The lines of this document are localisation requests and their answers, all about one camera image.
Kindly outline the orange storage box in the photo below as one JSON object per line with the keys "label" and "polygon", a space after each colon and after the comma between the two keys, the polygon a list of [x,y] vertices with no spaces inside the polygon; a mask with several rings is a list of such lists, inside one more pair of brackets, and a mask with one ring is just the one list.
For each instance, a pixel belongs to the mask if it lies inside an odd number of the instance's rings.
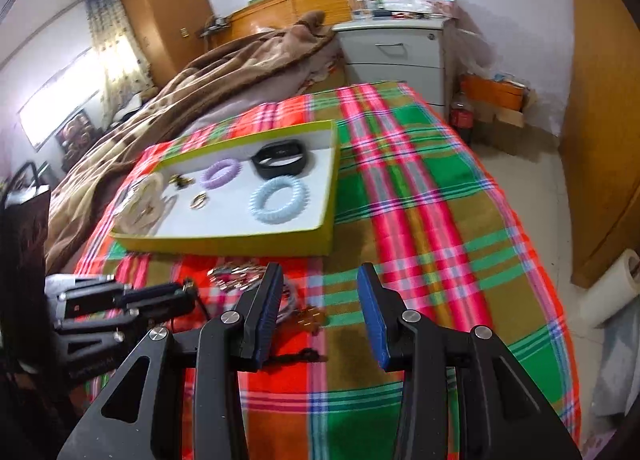
{"label": "orange storage box", "polygon": [[520,111],[523,106],[525,89],[521,86],[470,74],[462,75],[459,82],[461,91],[471,100],[514,111]]}

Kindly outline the wooden bed headboard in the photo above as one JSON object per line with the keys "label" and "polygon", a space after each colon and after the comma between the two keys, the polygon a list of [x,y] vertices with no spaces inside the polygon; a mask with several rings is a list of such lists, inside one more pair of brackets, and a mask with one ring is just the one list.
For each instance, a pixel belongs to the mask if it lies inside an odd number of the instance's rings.
{"label": "wooden bed headboard", "polygon": [[265,28],[280,30],[314,10],[321,10],[326,14],[326,25],[346,22],[352,17],[347,0],[258,0],[231,13],[222,30],[207,34],[204,37],[206,50],[258,33]]}

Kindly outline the wooden door wardrobe right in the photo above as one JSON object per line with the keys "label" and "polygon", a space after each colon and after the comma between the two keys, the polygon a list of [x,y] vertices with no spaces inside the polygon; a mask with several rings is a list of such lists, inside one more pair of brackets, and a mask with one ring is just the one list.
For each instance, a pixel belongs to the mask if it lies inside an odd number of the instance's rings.
{"label": "wooden door wardrobe right", "polygon": [[589,289],[639,247],[639,29],[623,0],[573,0],[561,131],[572,223],[570,280]]}

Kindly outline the red green plaid cloth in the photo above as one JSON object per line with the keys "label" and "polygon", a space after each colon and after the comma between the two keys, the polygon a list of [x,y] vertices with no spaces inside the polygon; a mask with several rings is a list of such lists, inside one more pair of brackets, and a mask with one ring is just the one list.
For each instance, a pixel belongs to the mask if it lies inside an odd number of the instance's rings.
{"label": "red green plaid cloth", "polygon": [[132,175],[209,143],[313,121],[333,122],[340,145],[332,249],[287,257],[282,269],[326,325],[309,332],[285,322],[273,349],[320,358],[240,375],[250,456],[394,454],[402,376],[372,355],[356,284],[364,263],[435,323],[494,330],[577,438],[577,365],[553,282],[497,181],[409,86],[354,85],[258,105],[149,147]]}

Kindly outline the gold chain black charm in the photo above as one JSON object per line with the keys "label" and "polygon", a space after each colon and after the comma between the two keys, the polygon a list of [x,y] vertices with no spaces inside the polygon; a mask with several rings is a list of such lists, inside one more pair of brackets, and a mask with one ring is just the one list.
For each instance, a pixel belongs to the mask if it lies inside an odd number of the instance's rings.
{"label": "gold chain black charm", "polygon": [[186,189],[186,187],[193,185],[195,180],[190,177],[186,177],[180,174],[172,175],[169,178],[169,183],[174,185],[178,190]]}

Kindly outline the red cola bottle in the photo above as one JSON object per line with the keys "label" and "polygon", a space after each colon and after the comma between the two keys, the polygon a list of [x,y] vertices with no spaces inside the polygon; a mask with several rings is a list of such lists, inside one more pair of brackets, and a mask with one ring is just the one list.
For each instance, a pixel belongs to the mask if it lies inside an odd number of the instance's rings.
{"label": "red cola bottle", "polygon": [[472,142],[474,110],[463,92],[458,92],[451,100],[449,125],[467,145]]}

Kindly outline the green-edged white tray box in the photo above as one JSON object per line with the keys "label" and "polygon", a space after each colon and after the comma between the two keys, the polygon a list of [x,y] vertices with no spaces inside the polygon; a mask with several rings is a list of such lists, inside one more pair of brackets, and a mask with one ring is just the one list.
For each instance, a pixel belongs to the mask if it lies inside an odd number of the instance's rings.
{"label": "green-edged white tray box", "polygon": [[[298,176],[260,178],[250,158],[268,143],[286,139],[306,146],[305,170]],[[113,217],[111,236],[130,252],[218,257],[329,254],[339,159],[337,129],[331,121],[209,143],[168,157],[134,178],[161,173],[166,194],[177,195],[155,235],[116,233]],[[176,174],[195,183],[178,190],[169,183]],[[130,185],[117,195],[116,206]]]}

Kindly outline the black fitness wristband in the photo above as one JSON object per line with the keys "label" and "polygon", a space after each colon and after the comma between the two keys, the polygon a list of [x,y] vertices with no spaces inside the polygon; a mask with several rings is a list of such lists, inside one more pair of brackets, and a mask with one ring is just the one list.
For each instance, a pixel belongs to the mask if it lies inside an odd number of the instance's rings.
{"label": "black fitness wristband", "polygon": [[299,140],[279,140],[261,147],[250,161],[258,176],[265,180],[280,176],[298,176],[307,166],[308,152]]}

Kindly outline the grey bedside drawer cabinet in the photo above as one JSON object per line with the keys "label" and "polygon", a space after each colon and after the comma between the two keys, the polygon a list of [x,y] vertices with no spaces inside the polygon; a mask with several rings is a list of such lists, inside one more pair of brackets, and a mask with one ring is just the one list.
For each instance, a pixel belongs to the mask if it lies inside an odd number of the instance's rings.
{"label": "grey bedside drawer cabinet", "polygon": [[456,57],[450,19],[372,19],[333,27],[349,82],[404,82],[443,119],[448,116]]}

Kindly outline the white paper roll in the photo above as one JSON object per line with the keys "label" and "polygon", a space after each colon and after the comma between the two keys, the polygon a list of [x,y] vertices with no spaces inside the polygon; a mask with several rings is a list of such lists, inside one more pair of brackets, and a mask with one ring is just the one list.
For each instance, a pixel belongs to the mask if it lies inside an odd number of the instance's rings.
{"label": "white paper roll", "polygon": [[639,256],[624,250],[579,302],[580,319],[598,328],[639,296]]}

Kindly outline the clear glass cup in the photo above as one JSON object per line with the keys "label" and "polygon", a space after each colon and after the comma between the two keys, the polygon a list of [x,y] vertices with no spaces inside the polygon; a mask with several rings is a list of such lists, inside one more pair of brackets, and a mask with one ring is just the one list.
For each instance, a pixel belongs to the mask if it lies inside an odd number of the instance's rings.
{"label": "clear glass cup", "polygon": [[353,21],[364,21],[372,18],[371,0],[346,0],[350,17]]}

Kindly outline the beige hair claw clip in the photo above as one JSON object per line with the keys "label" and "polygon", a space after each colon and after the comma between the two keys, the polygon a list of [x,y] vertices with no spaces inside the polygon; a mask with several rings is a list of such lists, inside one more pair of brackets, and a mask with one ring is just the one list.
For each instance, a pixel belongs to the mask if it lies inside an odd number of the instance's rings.
{"label": "beige hair claw clip", "polygon": [[177,202],[177,195],[166,194],[165,189],[161,173],[134,180],[115,207],[114,232],[135,237],[155,235]]}

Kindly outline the patterned window curtain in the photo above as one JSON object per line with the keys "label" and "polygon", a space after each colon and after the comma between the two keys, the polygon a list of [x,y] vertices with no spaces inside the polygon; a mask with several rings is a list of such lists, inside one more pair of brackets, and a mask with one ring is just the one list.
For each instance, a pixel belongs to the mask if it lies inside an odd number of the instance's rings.
{"label": "patterned window curtain", "polygon": [[121,0],[85,0],[93,50],[102,72],[104,123],[135,94],[153,87],[151,67]]}

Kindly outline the brown patterned blanket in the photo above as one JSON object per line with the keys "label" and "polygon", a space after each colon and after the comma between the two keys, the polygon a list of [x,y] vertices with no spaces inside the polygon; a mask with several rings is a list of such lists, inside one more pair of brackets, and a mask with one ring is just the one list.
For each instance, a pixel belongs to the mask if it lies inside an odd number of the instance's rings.
{"label": "brown patterned blanket", "polygon": [[103,135],[52,193],[46,270],[59,272],[87,242],[107,193],[157,143],[302,91],[337,54],[321,10],[284,30],[227,42],[190,62],[139,112]]}

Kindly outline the tall wooden wardrobe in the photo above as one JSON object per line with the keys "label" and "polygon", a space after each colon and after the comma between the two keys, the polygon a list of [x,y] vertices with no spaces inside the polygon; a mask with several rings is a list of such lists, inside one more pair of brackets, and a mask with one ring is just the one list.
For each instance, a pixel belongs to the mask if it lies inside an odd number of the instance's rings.
{"label": "tall wooden wardrobe", "polygon": [[213,15],[208,0],[121,1],[156,86],[165,86],[204,53],[200,33]]}

